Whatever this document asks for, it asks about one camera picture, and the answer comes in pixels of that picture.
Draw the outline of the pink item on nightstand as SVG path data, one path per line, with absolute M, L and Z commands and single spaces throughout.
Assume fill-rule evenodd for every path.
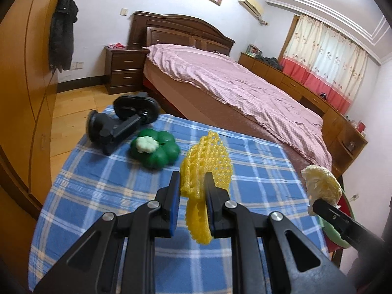
M 111 44 L 111 45 L 108 45 L 108 47 L 110 49 L 125 49 L 126 48 L 126 46 L 124 46 L 122 43 Z

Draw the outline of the red green-rimmed trash bin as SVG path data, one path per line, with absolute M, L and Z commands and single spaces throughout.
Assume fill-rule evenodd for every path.
M 355 218 L 354 211 L 352 210 L 352 207 L 349 204 L 349 201 L 344 192 L 342 192 L 342 196 L 338 201 L 338 206 L 340 206 L 340 211 L 347 214 L 353 219 Z M 329 253 L 335 252 L 336 250 L 339 249 L 347 249 L 351 247 L 347 243 L 347 241 L 341 238 L 339 232 L 330 223 L 328 223 L 327 221 L 325 221 L 323 218 L 319 216 L 317 217 L 317 219 L 322 228 Z

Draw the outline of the cream paper ball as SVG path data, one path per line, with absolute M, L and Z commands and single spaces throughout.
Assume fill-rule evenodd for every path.
M 325 167 L 308 165 L 301 170 L 301 176 L 306 185 L 306 194 L 309 200 L 308 214 L 315 216 L 314 202 L 321 198 L 332 206 L 337 206 L 342 197 L 342 188 L 336 177 Z

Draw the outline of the long wooden cabinet desk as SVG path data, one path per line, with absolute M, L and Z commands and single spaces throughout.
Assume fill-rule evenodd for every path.
M 332 173 L 336 177 L 344 174 L 368 144 L 368 141 L 356 127 L 326 100 L 280 70 L 245 53 L 241 54 L 238 63 L 270 84 L 285 91 L 297 102 L 322 118 L 322 135 L 332 157 Z

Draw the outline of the wall air conditioner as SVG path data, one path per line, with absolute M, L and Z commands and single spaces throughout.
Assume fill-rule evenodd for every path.
M 251 14 L 260 25 L 268 23 L 262 18 L 263 9 L 257 0 L 239 0 L 239 3 Z

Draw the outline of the blue plaid tablecloth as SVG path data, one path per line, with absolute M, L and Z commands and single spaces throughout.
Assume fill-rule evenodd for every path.
M 283 146 L 245 134 L 217 129 L 233 165 L 231 198 L 260 214 L 279 211 L 322 252 L 322 229 L 307 212 L 308 199 Z M 68 248 L 105 212 L 126 214 L 152 200 L 179 164 L 149 171 L 132 159 L 130 142 L 104 155 L 86 137 L 62 166 L 40 212 L 29 257 L 28 284 L 40 279 Z M 172 238 L 156 240 L 158 293 L 230 293 L 231 243 L 196 243 L 185 224 L 186 199 L 179 207 Z

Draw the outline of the dark wooden nightstand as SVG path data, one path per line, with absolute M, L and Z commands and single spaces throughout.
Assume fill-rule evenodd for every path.
M 142 89 L 144 64 L 148 49 L 105 47 L 105 87 L 109 94 L 137 92 Z

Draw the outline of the red cup on cabinet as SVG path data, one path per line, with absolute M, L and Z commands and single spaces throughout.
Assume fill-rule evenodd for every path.
M 364 129 L 366 128 L 365 124 L 363 122 L 359 122 L 357 125 L 357 131 L 359 133 L 362 133 L 364 131 Z

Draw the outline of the bed with pink cover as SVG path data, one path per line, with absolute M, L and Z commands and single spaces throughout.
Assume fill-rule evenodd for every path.
M 144 75 L 189 120 L 280 143 L 296 167 L 331 169 L 323 120 L 230 57 L 181 45 L 148 48 Z

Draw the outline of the dark wooden headboard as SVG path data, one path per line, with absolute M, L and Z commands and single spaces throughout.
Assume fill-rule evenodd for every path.
M 187 15 L 161 15 L 146 11 L 132 14 L 129 47 L 172 44 L 229 55 L 234 40 L 208 22 Z

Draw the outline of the dark clothes pile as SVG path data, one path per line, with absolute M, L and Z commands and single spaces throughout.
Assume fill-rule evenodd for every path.
M 277 70 L 280 70 L 280 71 L 283 70 L 283 66 L 278 62 L 277 58 L 275 58 L 275 57 L 268 58 L 268 57 L 264 57 L 262 55 L 257 55 L 255 57 L 255 59 L 257 59 L 257 60 L 259 60 L 259 61 L 277 69 Z

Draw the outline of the yellow foam net square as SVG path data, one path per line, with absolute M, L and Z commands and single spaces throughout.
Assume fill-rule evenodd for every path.
M 216 186 L 230 189 L 233 165 L 219 134 L 209 131 L 187 152 L 180 167 L 180 192 L 187 199 L 186 227 L 191 237 L 202 245 L 211 243 L 207 214 L 205 175 L 213 175 Z

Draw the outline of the green clover toy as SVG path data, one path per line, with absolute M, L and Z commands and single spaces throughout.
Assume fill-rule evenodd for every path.
M 151 128 L 140 131 L 131 142 L 130 155 L 147 169 L 160 170 L 174 164 L 180 148 L 172 134 Z

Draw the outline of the black hanging jacket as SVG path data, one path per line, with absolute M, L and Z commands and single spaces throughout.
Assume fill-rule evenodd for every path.
M 58 0 L 50 24 L 49 65 L 59 72 L 70 70 L 77 14 L 78 8 L 73 0 Z

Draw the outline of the wooden wardrobe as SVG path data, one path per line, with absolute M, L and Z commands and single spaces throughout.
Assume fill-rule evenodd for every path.
M 49 65 L 49 39 L 59 1 L 6 0 L 1 6 L 1 186 L 33 218 L 51 188 L 58 77 Z

